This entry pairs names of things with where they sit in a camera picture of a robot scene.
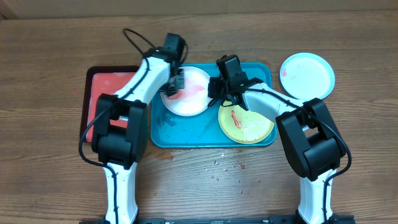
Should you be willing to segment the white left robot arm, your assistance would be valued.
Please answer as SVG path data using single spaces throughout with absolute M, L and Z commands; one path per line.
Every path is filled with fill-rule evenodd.
M 136 168 L 147 144 L 148 105 L 155 94 L 170 86 L 181 89 L 179 58 L 146 56 L 132 78 L 113 95 L 102 94 L 96 114 L 87 126 L 92 130 L 91 146 L 96 165 L 103 168 L 108 193 L 104 223 L 134 223 Z

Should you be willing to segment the white plate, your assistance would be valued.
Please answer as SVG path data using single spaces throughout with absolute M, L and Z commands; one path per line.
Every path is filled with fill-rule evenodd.
M 211 99 L 208 97 L 210 76 L 197 67 L 182 67 L 184 74 L 184 89 L 172 96 L 161 93 L 161 99 L 174 114 L 180 116 L 195 116 L 204 112 Z

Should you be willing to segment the light blue plate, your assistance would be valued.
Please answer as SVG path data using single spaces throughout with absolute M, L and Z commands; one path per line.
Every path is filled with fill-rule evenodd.
M 335 87 L 335 73 L 321 56 L 302 52 L 291 55 L 281 65 L 284 90 L 299 100 L 325 99 Z

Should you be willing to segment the black tray with red water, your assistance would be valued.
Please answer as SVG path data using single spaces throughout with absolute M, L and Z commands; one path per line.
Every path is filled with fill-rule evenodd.
M 80 137 L 96 113 L 96 104 L 102 93 L 113 95 L 138 71 L 137 65 L 95 66 L 86 73 L 85 94 L 80 125 Z

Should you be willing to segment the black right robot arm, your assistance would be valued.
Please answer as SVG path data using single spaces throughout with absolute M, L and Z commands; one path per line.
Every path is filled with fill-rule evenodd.
M 285 156 L 300 177 L 300 203 L 293 215 L 273 215 L 267 223 L 354 223 L 354 216 L 331 211 L 331 181 L 345 172 L 340 159 L 351 154 L 325 103 L 285 96 L 258 78 L 211 78 L 208 96 L 259 113 L 277 125 Z

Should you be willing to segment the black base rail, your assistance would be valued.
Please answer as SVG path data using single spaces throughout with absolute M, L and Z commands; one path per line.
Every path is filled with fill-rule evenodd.
M 105 219 L 79 222 L 79 224 L 106 224 L 110 223 Z M 137 224 L 298 224 L 305 223 L 300 220 L 299 215 L 272 215 L 267 218 L 232 218 L 232 219 L 181 219 L 165 220 L 163 218 L 139 219 L 133 223 Z M 355 224 L 354 216 L 351 215 L 332 215 L 328 223 L 330 224 Z

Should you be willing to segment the yellow-green plate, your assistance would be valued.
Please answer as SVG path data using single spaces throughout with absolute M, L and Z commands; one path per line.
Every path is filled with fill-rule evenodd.
M 218 122 L 227 137 L 241 144 L 261 142 L 274 129 L 274 123 L 263 115 L 227 101 L 219 107 Z

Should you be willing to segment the blue plastic tray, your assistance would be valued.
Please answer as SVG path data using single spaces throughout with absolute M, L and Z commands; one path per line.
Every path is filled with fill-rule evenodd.
M 220 73 L 215 63 L 187 63 L 184 66 L 197 67 L 211 77 Z M 248 78 L 259 78 L 272 87 L 269 67 L 260 62 L 241 62 L 241 68 Z M 152 99 L 150 137 L 153 143 L 163 148 L 214 148 L 214 147 L 264 147 L 272 144 L 277 136 L 274 127 L 262 141 L 241 144 L 233 141 L 222 131 L 218 122 L 220 101 L 195 116 L 179 116 L 166 108 L 158 92 Z

